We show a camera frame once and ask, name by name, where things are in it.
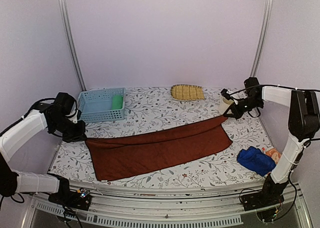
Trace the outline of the green microfiber towel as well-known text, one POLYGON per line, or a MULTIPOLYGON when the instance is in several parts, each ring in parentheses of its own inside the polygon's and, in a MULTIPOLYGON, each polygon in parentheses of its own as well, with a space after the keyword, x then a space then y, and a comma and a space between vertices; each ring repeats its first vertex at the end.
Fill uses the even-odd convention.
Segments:
POLYGON ((112 97, 111 110, 121 110, 123 108, 124 97, 120 94, 116 94, 112 97))

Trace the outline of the brown towel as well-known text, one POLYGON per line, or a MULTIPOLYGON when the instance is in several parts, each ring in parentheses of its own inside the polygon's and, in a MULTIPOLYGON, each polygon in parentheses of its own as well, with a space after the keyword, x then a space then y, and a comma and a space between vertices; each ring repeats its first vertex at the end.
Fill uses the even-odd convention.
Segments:
POLYGON ((227 149, 232 140, 220 115, 170 129, 115 138, 88 138, 98 181, 116 181, 159 171, 227 149))

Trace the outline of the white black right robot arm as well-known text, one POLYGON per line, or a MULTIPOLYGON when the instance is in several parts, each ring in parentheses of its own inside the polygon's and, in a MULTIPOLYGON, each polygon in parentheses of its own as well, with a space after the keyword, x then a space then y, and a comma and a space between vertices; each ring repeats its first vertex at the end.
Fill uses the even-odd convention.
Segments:
POLYGON ((269 206, 289 183, 290 172, 299 164, 303 151, 314 140, 320 129, 320 108, 315 90, 286 88, 276 85, 253 85, 244 89, 246 98, 234 98, 227 89, 220 93, 231 104, 225 117, 239 119, 245 112, 263 108, 264 102, 272 102, 289 108, 288 138, 278 164, 264 181, 258 201, 269 206))

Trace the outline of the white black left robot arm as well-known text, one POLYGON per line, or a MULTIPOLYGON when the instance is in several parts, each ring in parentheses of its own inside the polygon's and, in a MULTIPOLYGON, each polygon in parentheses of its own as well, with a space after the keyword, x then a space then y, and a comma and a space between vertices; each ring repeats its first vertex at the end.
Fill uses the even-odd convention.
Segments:
POLYGON ((85 123, 77 102, 65 92, 30 104, 12 94, 0 94, 0 193, 49 193, 63 204, 74 201, 66 178, 46 174, 58 138, 84 141, 85 123))

